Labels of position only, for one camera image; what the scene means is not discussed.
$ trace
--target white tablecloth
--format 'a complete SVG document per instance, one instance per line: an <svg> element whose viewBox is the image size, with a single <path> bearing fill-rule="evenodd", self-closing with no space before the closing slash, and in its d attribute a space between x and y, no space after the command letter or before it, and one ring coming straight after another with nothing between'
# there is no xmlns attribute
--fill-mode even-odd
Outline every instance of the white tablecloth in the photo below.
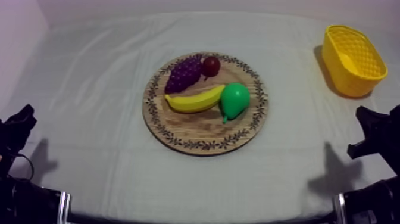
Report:
<svg viewBox="0 0 400 224"><path fill-rule="evenodd" d="M378 155L351 161L363 139L355 109L400 104L399 37L367 27L389 68L364 99L327 86L318 65L329 21L274 14L175 13L52 30L1 117L25 104L38 123L23 153L34 182L72 194L73 211L122 220L254 222L321 214L330 197L394 175ZM169 60L214 51L248 63L269 94L267 120L243 148L198 158L160 144L142 96ZM14 172L28 172L17 166Z"/></svg>

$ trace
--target toy banana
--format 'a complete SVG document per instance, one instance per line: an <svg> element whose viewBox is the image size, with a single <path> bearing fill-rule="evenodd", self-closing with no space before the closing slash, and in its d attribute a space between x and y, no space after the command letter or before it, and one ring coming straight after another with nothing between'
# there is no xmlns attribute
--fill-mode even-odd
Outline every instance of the toy banana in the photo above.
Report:
<svg viewBox="0 0 400 224"><path fill-rule="evenodd" d="M169 95L165 95L165 99L176 111L182 113L195 113L210 109L211 107L216 105L221 98L221 93L224 88L225 85L219 85L208 91L202 92L201 94L188 97L172 98Z"/></svg>

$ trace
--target green pear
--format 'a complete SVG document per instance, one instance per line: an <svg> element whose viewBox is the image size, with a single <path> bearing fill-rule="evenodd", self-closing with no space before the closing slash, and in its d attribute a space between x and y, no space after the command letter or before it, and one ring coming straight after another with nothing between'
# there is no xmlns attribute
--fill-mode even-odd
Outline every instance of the green pear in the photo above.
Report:
<svg viewBox="0 0 400 224"><path fill-rule="evenodd" d="M243 110L249 107L250 93L246 86L240 83L228 84L221 94L223 123L235 119Z"/></svg>

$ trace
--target wooden plate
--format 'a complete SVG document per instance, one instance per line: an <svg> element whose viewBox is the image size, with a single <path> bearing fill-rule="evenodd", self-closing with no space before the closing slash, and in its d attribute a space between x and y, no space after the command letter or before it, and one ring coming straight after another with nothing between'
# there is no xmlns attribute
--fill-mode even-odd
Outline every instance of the wooden plate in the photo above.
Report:
<svg viewBox="0 0 400 224"><path fill-rule="evenodd" d="M219 106L195 113L174 112L164 98L164 88L174 66L185 58L202 54L215 56L221 62L216 77L202 76L193 86L176 95L194 95L220 84L239 82L250 92L249 108L236 119L222 124ZM200 52L173 59L160 68L147 84L143 96L143 116L150 131L166 146L190 155L219 155L233 151L250 141L264 124L268 96L259 76L250 66L220 53Z"/></svg>

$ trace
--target yellow basket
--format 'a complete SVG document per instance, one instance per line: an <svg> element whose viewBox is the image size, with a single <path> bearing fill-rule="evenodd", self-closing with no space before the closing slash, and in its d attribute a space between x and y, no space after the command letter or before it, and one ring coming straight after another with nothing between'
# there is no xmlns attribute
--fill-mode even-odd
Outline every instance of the yellow basket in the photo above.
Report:
<svg viewBox="0 0 400 224"><path fill-rule="evenodd" d="M350 97L369 93L388 74L370 40L350 27L326 29L322 57L336 89Z"/></svg>

